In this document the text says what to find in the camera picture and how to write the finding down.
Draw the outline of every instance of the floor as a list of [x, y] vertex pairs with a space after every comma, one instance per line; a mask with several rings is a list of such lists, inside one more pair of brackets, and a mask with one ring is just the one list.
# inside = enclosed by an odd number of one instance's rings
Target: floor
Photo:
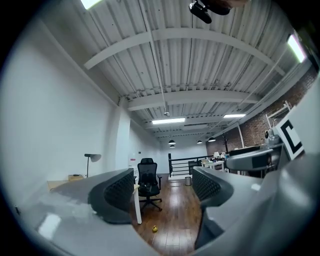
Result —
[[[142, 224], [138, 224], [132, 203], [132, 225], [139, 235], [162, 255], [187, 255], [194, 250], [200, 226], [200, 201], [192, 186], [185, 186], [184, 180], [168, 180], [168, 177], [168, 174], [162, 174], [160, 194], [154, 197], [162, 198], [162, 202], [157, 203], [162, 211], [148, 205], [141, 215]], [[156, 233], [152, 231], [153, 226], [158, 227]]]

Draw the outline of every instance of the chair backrest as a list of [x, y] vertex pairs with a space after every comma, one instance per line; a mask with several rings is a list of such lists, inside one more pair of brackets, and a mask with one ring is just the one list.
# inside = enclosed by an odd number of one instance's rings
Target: chair backrest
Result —
[[157, 172], [157, 163], [153, 161], [152, 158], [142, 158], [141, 162], [138, 163], [139, 171], [139, 184], [141, 183], [150, 183], [152, 185], [157, 185], [156, 172]]

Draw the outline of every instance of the white table leg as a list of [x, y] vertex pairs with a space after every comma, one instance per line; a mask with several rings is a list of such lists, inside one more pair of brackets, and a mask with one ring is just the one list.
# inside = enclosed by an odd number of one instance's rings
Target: white table leg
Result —
[[138, 224], [141, 224], [142, 220], [141, 220], [141, 213], [140, 213], [138, 189], [135, 190], [135, 192], [133, 193], [133, 196], [134, 196], [134, 207], [135, 207], [136, 220], [137, 220]]

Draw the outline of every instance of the trash can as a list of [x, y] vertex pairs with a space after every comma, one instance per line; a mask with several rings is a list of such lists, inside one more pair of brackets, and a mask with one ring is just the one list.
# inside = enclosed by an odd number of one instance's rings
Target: trash can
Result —
[[185, 177], [184, 178], [184, 184], [186, 186], [191, 186], [191, 177]]

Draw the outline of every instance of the chair headrest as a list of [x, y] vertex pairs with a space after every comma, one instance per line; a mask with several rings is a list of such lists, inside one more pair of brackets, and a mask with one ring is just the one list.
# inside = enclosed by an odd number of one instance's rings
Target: chair headrest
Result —
[[152, 158], [142, 158], [140, 163], [141, 164], [153, 164], [154, 160]]

